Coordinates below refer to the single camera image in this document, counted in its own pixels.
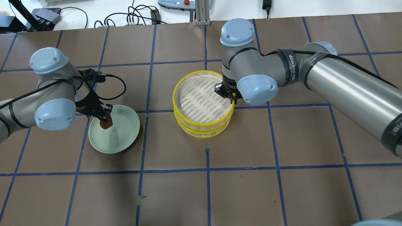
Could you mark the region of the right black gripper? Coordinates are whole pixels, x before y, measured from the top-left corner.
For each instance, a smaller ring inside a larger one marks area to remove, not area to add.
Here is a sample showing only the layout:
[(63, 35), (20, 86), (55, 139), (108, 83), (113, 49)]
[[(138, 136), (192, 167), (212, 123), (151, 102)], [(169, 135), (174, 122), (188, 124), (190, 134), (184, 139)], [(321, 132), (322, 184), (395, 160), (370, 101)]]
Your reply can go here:
[(237, 100), (242, 99), (235, 80), (223, 80), (221, 83), (216, 83), (215, 93), (224, 99), (230, 99), (232, 105), (236, 105)]

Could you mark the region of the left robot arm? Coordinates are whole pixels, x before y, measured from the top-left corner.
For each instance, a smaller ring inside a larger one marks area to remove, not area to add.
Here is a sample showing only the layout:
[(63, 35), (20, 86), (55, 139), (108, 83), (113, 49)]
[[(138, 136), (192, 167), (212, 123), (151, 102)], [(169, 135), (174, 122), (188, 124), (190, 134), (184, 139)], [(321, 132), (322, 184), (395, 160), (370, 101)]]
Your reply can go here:
[(94, 91), (96, 83), (105, 82), (106, 74), (93, 69), (77, 70), (54, 47), (35, 52), (29, 64), (39, 75), (37, 89), (1, 102), (1, 142), (14, 132), (34, 126), (48, 131), (65, 130), (74, 123), (76, 112), (97, 118), (102, 129), (112, 126), (112, 105), (104, 104)]

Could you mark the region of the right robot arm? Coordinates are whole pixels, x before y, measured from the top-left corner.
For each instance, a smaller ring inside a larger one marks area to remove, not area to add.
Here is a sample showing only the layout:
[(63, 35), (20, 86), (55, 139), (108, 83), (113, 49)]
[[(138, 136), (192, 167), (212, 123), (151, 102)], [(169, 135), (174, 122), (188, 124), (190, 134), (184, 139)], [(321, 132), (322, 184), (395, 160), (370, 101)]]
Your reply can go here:
[(220, 32), (223, 81), (215, 91), (236, 104), (269, 102), (280, 87), (300, 82), (401, 157), (401, 90), (376, 74), (338, 56), (331, 43), (262, 54), (254, 23), (232, 19)]

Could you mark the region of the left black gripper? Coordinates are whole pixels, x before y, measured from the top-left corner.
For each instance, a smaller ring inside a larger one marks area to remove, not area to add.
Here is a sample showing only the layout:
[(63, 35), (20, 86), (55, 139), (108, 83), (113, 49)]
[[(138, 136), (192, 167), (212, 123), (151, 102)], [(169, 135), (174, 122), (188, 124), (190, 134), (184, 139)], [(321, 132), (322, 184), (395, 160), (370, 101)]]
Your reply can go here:
[(76, 112), (79, 112), (88, 117), (95, 117), (100, 121), (108, 121), (112, 112), (111, 104), (104, 104), (96, 92), (94, 86), (96, 83), (104, 83), (106, 77), (109, 76), (100, 71), (93, 69), (77, 70), (79, 76), (75, 76), (75, 79), (79, 80), (79, 84), (76, 90), (76, 94), (79, 91), (84, 91), (83, 99), (75, 101)]

